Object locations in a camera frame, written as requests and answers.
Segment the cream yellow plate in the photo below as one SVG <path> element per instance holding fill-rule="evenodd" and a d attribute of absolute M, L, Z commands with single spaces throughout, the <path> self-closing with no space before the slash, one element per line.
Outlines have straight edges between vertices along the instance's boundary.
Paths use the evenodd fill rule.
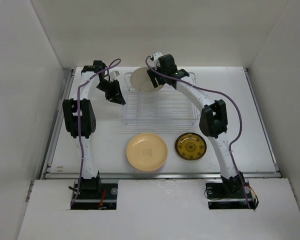
<path fill-rule="evenodd" d="M 141 133 L 134 136 L 127 144 L 126 157 L 135 169 L 154 172 L 166 163 L 168 147 L 159 135 Z"/>

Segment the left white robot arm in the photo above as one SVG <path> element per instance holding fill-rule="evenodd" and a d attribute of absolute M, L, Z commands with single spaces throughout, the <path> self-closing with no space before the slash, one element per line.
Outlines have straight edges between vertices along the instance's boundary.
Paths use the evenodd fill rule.
<path fill-rule="evenodd" d="M 117 58 L 109 66 L 101 60 L 95 60 L 92 65 L 84 66 L 74 95 L 62 102 L 66 131 L 74 139 L 79 151 L 80 180 L 91 180 L 96 178 L 99 173 L 92 147 L 93 133 L 97 128 L 97 120 L 91 102 L 95 91 L 102 91 L 105 99 L 111 103 L 121 106 L 126 104 L 120 83 L 116 79 L 119 73 L 111 71 L 120 63 L 121 59 Z"/>

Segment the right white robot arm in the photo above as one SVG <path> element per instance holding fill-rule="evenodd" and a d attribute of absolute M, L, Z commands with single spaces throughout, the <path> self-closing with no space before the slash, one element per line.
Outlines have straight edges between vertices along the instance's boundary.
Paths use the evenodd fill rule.
<path fill-rule="evenodd" d="M 244 176 L 238 169 L 233 156 L 232 146 L 240 138 L 243 131 L 241 112 L 234 100 L 223 92 L 199 87 L 193 82 L 190 74 L 178 69 L 172 55 L 157 52 L 145 59 L 147 74 L 154 88 L 169 85 L 182 93 L 200 111 L 199 129 L 212 144 L 217 157 L 222 180 L 222 193 L 233 197 L 245 187 Z M 227 98 L 238 114 L 239 131 L 234 140 L 229 142 L 227 105 L 223 99 L 215 100 L 206 92 Z"/>

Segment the tan plate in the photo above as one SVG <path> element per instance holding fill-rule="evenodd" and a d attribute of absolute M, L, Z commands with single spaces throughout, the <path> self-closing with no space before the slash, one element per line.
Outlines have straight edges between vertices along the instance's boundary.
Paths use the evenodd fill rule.
<path fill-rule="evenodd" d="M 164 86 L 158 85 L 158 87 L 154 87 L 147 70 L 147 67 L 139 67 L 134 70 L 129 80 L 131 86 L 139 92 L 156 92 L 161 90 Z"/>

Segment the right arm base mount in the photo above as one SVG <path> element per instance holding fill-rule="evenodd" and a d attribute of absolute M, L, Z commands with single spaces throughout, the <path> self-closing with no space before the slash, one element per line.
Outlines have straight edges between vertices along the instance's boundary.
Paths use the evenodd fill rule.
<path fill-rule="evenodd" d="M 244 184 L 247 199 L 242 187 L 229 193 L 222 187 L 221 182 L 208 182 L 205 186 L 204 196 L 210 210 L 255 210 L 259 206 L 259 198 L 248 182 Z"/>

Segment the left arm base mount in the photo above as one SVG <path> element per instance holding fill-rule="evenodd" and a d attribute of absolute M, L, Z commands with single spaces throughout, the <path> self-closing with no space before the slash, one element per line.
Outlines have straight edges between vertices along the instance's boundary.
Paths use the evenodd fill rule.
<path fill-rule="evenodd" d="M 118 184 L 102 183 L 99 178 L 81 179 L 79 194 L 78 183 L 68 187 L 72 191 L 71 210 L 116 210 Z"/>

